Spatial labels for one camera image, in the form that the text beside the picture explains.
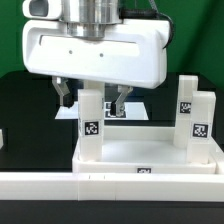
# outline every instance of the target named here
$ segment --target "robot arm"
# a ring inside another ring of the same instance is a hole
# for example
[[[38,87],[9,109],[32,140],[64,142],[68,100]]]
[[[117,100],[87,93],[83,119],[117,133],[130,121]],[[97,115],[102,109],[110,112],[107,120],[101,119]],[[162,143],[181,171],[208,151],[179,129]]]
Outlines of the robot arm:
[[[60,97],[60,106],[70,108],[74,104],[74,99],[67,82],[66,78],[52,77],[52,84]]]
[[[23,31],[27,69],[123,85],[116,115],[130,92],[125,86],[156,88],[166,78],[168,21],[135,19],[118,0],[25,0],[23,12],[35,19]]]

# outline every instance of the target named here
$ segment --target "black tabletop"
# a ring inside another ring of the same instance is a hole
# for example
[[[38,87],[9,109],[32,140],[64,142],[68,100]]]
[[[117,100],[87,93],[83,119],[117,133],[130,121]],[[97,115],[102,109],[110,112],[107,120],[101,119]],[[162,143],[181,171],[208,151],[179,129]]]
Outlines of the black tabletop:
[[[77,99],[78,80],[70,87]],[[106,121],[107,125],[174,126],[178,74],[155,90],[135,88],[128,101],[144,102],[148,121]],[[224,148],[224,93],[203,76],[199,90],[217,97],[213,137]],[[106,85],[106,100],[116,88]],[[0,79],[0,128],[4,147],[0,171],[71,172],[76,120],[55,120],[59,98],[51,77],[12,72]],[[2,223],[222,223],[224,203],[114,201],[0,201]]]

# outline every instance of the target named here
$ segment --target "white robot body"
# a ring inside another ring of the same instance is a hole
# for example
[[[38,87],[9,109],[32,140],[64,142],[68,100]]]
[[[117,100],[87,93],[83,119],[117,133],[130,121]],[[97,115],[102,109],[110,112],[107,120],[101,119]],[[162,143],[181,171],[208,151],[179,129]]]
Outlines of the white robot body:
[[[169,23],[123,20],[101,39],[71,37],[60,21],[29,21],[23,57],[33,73],[155,88],[166,78]]]

